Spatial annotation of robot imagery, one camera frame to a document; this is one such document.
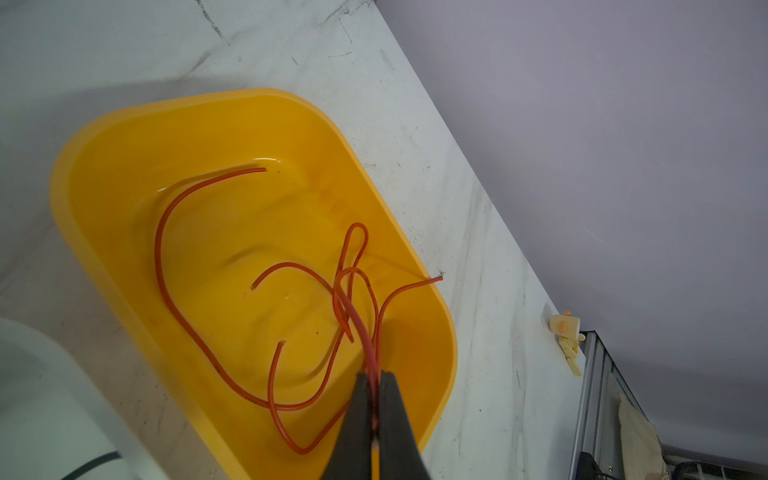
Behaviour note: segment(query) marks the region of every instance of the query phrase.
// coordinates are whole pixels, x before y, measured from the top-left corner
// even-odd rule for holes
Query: black cable
[[[65,476],[61,480],[75,480],[76,478],[80,478],[81,476],[90,472],[91,470],[98,467],[99,465],[103,465],[104,463],[111,462],[112,460],[117,460],[118,458],[122,458],[119,452],[105,453],[101,457],[94,458],[90,462],[77,467],[75,470],[72,471],[72,473]]]

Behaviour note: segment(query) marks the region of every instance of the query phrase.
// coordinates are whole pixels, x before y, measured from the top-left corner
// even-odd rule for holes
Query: yellow tray
[[[108,114],[61,152],[51,209],[227,474],[318,478],[340,423],[310,454],[290,450],[269,412],[216,374],[164,305],[154,276],[153,239],[164,208],[186,187],[247,166],[267,172],[205,187],[176,208],[163,243],[167,285],[224,368],[255,395],[266,398],[270,361],[285,339],[276,401],[300,402],[322,380],[338,323],[329,294],[296,270],[281,270],[251,292],[263,270],[292,260],[332,280],[346,229],[359,221],[370,231],[360,266],[379,304],[396,287],[430,276],[339,128],[320,110],[284,91],[256,89]],[[354,236],[350,251],[361,237]],[[372,309],[359,283],[354,301],[370,328]],[[421,449],[448,401],[456,356],[451,315],[434,285],[392,302],[382,325],[382,368],[397,375]],[[361,365],[359,341],[344,340],[318,402],[281,412],[298,444],[308,445],[349,398]]]

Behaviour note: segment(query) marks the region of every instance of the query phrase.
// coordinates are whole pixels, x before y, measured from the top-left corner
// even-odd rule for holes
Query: beige fabric
[[[619,404],[621,457],[626,480],[668,480],[656,427],[638,412],[625,395]]]

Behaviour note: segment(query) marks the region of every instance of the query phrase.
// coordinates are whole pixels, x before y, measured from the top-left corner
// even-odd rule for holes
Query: tabletop
[[[373,2],[11,0],[0,45],[0,316],[63,345],[171,478],[226,473],[56,230],[51,166],[110,111],[257,87],[328,114],[445,273],[458,373],[432,477],[567,478],[581,379],[547,329],[555,308]]]

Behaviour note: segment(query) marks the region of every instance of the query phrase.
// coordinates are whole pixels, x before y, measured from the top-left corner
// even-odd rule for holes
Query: orange wire
[[[163,264],[162,264],[163,233],[164,233],[166,224],[168,222],[168,219],[170,218],[170,215],[173,212],[173,210],[176,208],[176,206],[184,198],[188,197],[195,191],[232,177],[237,177],[239,175],[244,175],[244,174],[260,173],[265,171],[266,171],[266,168],[264,167],[252,167],[252,168],[246,168],[243,170],[230,172],[228,174],[222,174],[217,177],[211,178],[209,180],[202,181],[199,184],[195,184],[192,187],[188,187],[186,190],[181,192],[181,194],[179,194],[176,198],[174,198],[170,202],[170,204],[168,204],[165,211],[163,212],[163,215],[160,218],[160,221],[158,222],[158,225],[157,225],[157,231],[155,232],[155,238],[154,238],[155,276],[157,277],[157,285],[160,289],[160,293],[161,293],[161,296],[163,297],[163,301],[165,302],[166,306],[170,310],[171,314],[176,319],[176,321],[179,322],[179,324],[184,329],[184,331],[186,331],[187,334],[192,338],[195,344],[197,344],[197,346],[206,356],[210,364],[219,374],[221,379],[235,393],[243,397],[245,400],[255,403],[258,406],[269,409],[270,415],[272,416],[272,420],[275,422],[275,426],[277,427],[277,430],[280,433],[280,435],[283,437],[283,440],[285,440],[286,444],[296,453],[304,455],[306,453],[311,452],[320,443],[320,441],[323,440],[323,437],[328,433],[328,431],[333,427],[333,425],[344,414],[349,402],[347,402],[344,406],[342,406],[341,409],[339,409],[339,411],[329,420],[326,426],[323,427],[323,429],[320,431],[318,436],[315,437],[312,443],[310,443],[310,445],[305,448],[298,446],[290,438],[288,431],[285,429],[285,426],[280,421],[280,415],[278,414],[278,412],[280,410],[295,411],[295,410],[304,409],[308,406],[311,406],[323,394],[328,384],[330,373],[333,368],[333,362],[336,359],[336,354],[339,351],[339,346],[341,345],[343,336],[346,334],[349,341],[351,343],[354,343],[352,330],[349,327],[349,319],[350,318],[352,319],[353,325],[355,326],[358,336],[360,338],[360,341],[362,343],[363,352],[365,353],[365,358],[366,358],[366,361],[364,364],[365,365],[364,370],[368,372],[369,384],[371,387],[372,398],[374,400],[373,405],[377,407],[378,403],[376,399],[378,395],[379,377],[380,377],[381,324],[384,319],[384,312],[386,310],[386,307],[400,293],[405,292],[406,290],[410,290],[412,288],[416,288],[418,286],[424,286],[424,285],[429,285],[430,283],[438,282],[442,280],[442,276],[438,276],[435,278],[422,280],[416,283],[411,283],[409,285],[401,286],[400,288],[398,288],[397,290],[389,294],[389,296],[386,298],[386,300],[382,304],[381,310],[379,310],[379,305],[376,302],[376,295],[373,292],[373,288],[371,286],[370,280],[366,275],[366,273],[363,272],[357,266],[360,259],[362,258],[363,252],[365,251],[368,245],[368,239],[369,239],[368,229],[362,223],[353,223],[346,232],[346,235],[344,238],[344,244],[341,249],[341,254],[339,255],[339,264],[336,268],[336,274],[333,279],[333,285],[326,282],[325,279],[323,279],[317,272],[315,272],[314,270],[310,269],[307,266],[301,265],[300,263],[282,262],[276,265],[272,265],[270,268],[264,270],[264,272],[261,273],[261,275],[259,275],[258,278],[256,278],[256,280],[254,280],[254,282],[251,284],[252,291],[255,290],[271,273],[274,273],[275,271],[282,268],[293,268],[293,269],[301,270],[305,273],[308,273],[315,280],[320,282],[320,284],[331,294],[333,314],[336,317],[336,320],[339,322],[339,330],[336,333],[336,339],[334,340],[333,350],[331,351],[331,355],[328,359],[328,366],[326,367],[326,373],[325,373],[325,376],[323,377],[323,381],[320,383],[320,386],[315,392],[315,394],[309,399],[305,400],[304,402],[294,403],[294,404],[282,404],[282,403],[275,402],[274,380],[275,380],[275,375],[277,370],[277,362],[280,358],[280,353],[283,350],[283,345],[285,345],[285,342],[286,342],[285,340],[281,340],[280,342],[278,342],[274,357],[272,358],[272,364],[270,365],[270,375],[266,385],[266,397],[267,397],[266,400],[261,399],[255,396],[254,394],[246,391],[242,386],[240,386],[237,382],[235,382],[235,380],[229,375],[229,373],[227,373],[227,371],[224,369],[224,367],[216,358],[216,355],[213,353],[210,347],[203,341],[203,339],[195,331],[192,325],[190,325],[189,322],[184,318],[184,315],[181,313],[181,311],[178,309],[173,299],[171,298],[170,293],[168,292],[167,285],[165,283],[165,276],[163,273]],[[360,229],[363,232],[364,238],[363,238],[362,246],[360,247],[360,250],[358,251],[355,257],[355,260],[352,266],[348,268],[344,268],[344,263],[347,256],[347,250],[349,249],[349,243],[352,239],[352,235],[355,229]],[[371,302],[373,304],[374,325],[373,325],[373,332],[371,336],[369,336],[365,326],[362,323],[362,319],[360,318],[354,305],[352,304],[351,298],[352,298],[353,283],[354,283],[355,275],[360,275],[360,277],[365,282],[368,293],[371,298]],[[341,287],[341,282],[345,276],[349,276],[349,279],[347,280],[346,293],[344,293]],[[374,429],[376,429],[376,425],[378,424],[378,419],[376,418],[378,413],[377,410],[378,409],[375,408],[374,419],[373,419]]]

